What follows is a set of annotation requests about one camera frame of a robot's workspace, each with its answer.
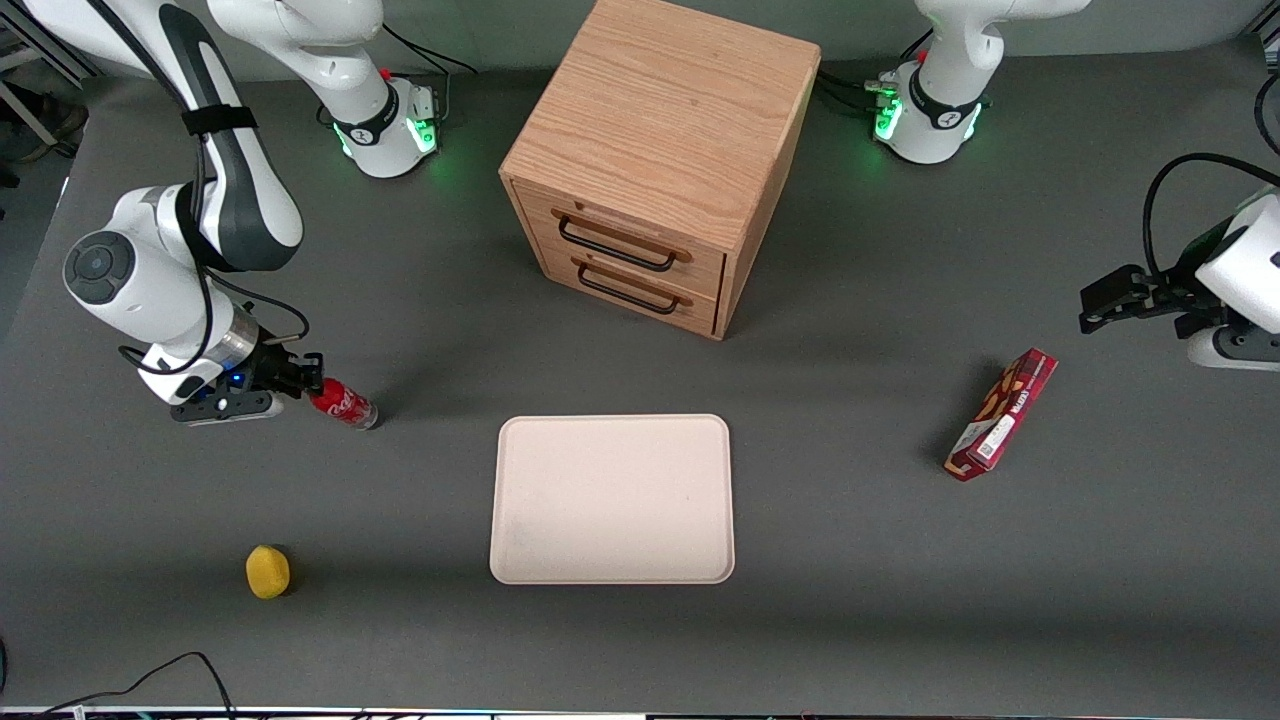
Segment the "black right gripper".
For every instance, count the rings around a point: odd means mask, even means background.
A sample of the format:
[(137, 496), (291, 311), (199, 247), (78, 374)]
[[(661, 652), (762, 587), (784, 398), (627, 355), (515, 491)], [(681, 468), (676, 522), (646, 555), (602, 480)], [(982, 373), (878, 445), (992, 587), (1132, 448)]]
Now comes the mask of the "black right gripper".
[(284, 345), (259, 342), (238, 365), (238, 389), (268, 391), (292, 398), (324, 393), (324, 356), (320, 352), (298, 356)]

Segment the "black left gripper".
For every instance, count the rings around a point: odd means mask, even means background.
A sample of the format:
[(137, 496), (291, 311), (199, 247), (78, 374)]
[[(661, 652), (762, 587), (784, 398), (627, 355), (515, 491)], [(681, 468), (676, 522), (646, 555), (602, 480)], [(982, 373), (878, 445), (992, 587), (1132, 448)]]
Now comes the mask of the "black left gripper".
[(1225, 218), (1194, 237), (1178, 260), (1162, 269), (1155, 252), (1152, 218), (1144, 217), (1140, 241), (1146, 274), (1137, 264), (1126, 264), (1083, 288), (1079, 332), (1092, 334), (1115, 322), (1144, 320), (1170, 313), (1179, 315), (1174, 322), (1179, 340), (1219, 327), (1248, 331), (1251, 322), (1196, 278), (1197, 270), (1225, 251), (1240, 234), (1230, 229), (1231, 223), (1230, 217)]

